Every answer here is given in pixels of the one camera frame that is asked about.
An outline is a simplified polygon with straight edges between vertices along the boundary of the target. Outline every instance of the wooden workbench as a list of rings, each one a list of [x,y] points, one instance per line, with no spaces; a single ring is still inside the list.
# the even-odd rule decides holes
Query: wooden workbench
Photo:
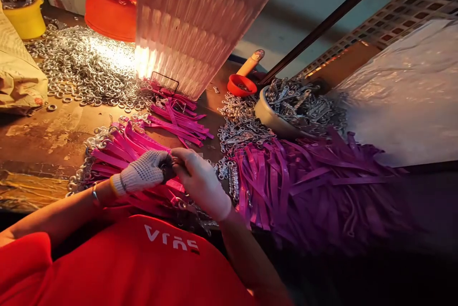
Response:
[[[58,8],[47,7],[43,14],[69,26],[84,25],[82,16]],[[217,108],[221,107],[229,75],[239,67],[226,62],[198,102],[196,112],[207,114],[199,123],[209,128],[215,139],[205,140],[202,148],[192,148],[214,162],[223,157],[216,134],[224,119]],[[83,163],[84,141],[94,135],[96,127],[110,125],[110,114],[114,119],[126,115],[118,107],[81,107],[78,102],[64,104],[54,97],[49,97],[48,102],[57,105],[57,110],[41,109],[32,117],[0,114],[0,210],[31,212],[64,197],[67,179]],[[147,132],[165,146],[182,146],[176,136],[165,130]]]

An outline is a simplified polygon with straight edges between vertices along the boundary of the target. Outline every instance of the lamp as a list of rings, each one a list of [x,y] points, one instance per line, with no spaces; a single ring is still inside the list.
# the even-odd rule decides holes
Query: lamp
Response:
[[[109,38],[134,42],[136,0],[86,0],[86,24]]]

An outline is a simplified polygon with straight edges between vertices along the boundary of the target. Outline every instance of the white work glove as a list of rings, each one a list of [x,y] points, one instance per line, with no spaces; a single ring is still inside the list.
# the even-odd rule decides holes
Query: white work glove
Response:
[[[173,170],[196,204],[215,221],[227,218],[232,202],[213,167],[191,149],[174,148],[170,154],[174,162],[179,162]]]
[[[110,177],[110,184],[118,196],[150,189],[162,183],[164,175],[158,167],[167,158],[165,151],[147,151],[130,163],[121,173]]]

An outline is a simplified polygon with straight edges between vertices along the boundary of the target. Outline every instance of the glove with black dots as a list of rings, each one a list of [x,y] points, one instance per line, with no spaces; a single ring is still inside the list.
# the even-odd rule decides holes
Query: glove with black dots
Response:
[[[162,183],[164,174],[159,163],[165,160],[165,151],[147,151],[139,159],[130,163],[121,173],[110,177],[110,184],[118,196],[150,189]]]

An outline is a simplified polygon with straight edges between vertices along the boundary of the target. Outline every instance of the yellow bucket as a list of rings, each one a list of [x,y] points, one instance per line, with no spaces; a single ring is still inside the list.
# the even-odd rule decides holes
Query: yellow bucket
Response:
[[[17,9],[4,9],[8,20],[23,40],[33,39],[42,36],[46,31],[40,5],[43,0],[36,0],[31,5]]]

